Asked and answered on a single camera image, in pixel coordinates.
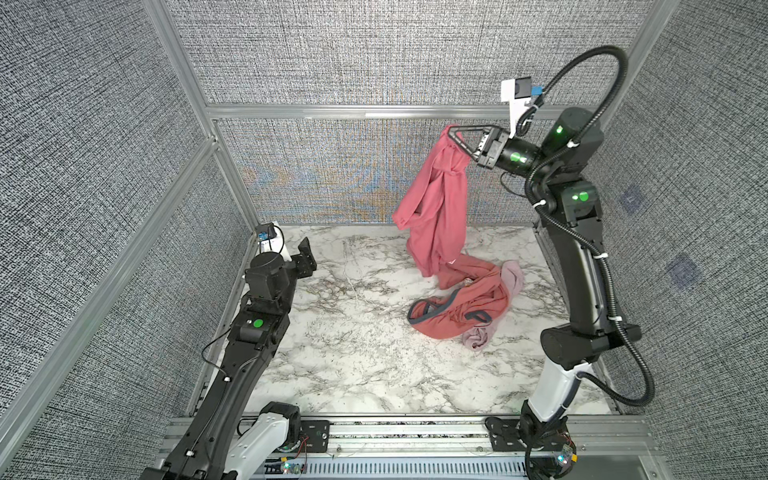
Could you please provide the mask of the dark pink shirt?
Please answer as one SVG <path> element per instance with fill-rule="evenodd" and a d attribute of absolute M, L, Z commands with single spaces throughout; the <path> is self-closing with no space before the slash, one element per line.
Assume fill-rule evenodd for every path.
<path fill-rule="evenodd" d="M 444 129 L 392 216 L 409 232 L 406 248 L 424 277 L 454 262 L 464 248 L 470 162 Z"/>

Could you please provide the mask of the rose shirt with grey collar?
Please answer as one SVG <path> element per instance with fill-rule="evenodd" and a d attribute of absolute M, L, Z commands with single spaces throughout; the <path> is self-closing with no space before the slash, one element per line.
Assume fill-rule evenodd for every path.
<path fill-rule="evenodd" d="M 461 254 L 437 271 L 438 286 L 448 292 L 443 297 L 427 297 L 411 304 L 408 324 L 418 332 L 438 340 L 460 337 L 467 330 L 491 322 L 504 303 L 500 267 Z"/>

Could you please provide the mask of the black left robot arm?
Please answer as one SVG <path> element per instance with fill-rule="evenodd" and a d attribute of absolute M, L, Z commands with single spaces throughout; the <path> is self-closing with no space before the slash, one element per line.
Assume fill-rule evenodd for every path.
<path fill-rule="evenodd" d="M 144 479 L 248 479 L 278 449 L 299 442 L 298 407 L 272 402 L 242 437 L 236 435 L 250 396 L 290 326 L 296 286 L 317 269 L 311 243 L 296 254 L 257 254 L 245 270 L 248 290 L 227 332 L 218 373 L 170 455 Z"/>

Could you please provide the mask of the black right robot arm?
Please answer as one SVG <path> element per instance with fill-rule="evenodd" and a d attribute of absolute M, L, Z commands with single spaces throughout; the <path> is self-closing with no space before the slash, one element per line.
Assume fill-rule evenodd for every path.
<path fill-rule="evenodd" d="M 586 109 L 567 108 L 540 145 L 495 125 L 453 126 L 448 136 L 478 165 L 524 179 L 524 195 L 539 216 L 535 233 L 554 251 L 569 312 L 567 323 L 540 335 L 544 369 L 517 423 L 486 420 L 497 449 L 511 442 L 534 450 L 569 444 L 566 413 L 584 380 L 624 405 L 647 405 L 655 382 L 634 345 L 642 333 L 622 317 L 603 242 L 600 197 L 582 175 L 604 141 L 599 119 Z M 619 347 L 640 368 L 645 390 L 638 398 L 620 394 L 591 371 L 602 353 Z"/>

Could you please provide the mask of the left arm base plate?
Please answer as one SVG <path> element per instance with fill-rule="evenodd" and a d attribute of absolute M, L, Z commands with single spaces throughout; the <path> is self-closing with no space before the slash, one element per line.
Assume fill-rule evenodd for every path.
<path fill-rule="evenodd" d="M 289 428 L 286 442 L 278 446 L 272 455 L 296 457 L 304 453 L 327 453 L 330 426 L 328 420 L 302 420 L 298 429 Z"/>

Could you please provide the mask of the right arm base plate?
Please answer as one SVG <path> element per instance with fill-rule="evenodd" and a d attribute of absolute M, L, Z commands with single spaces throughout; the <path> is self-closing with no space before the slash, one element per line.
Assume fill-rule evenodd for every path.
<path fill-rule="evenodd" d="M 535 416 L 486 417 L 483 421 L 494 452 L 574 453 L 575 443 L 567 429 L 567 417 L 541 422 Z"/>

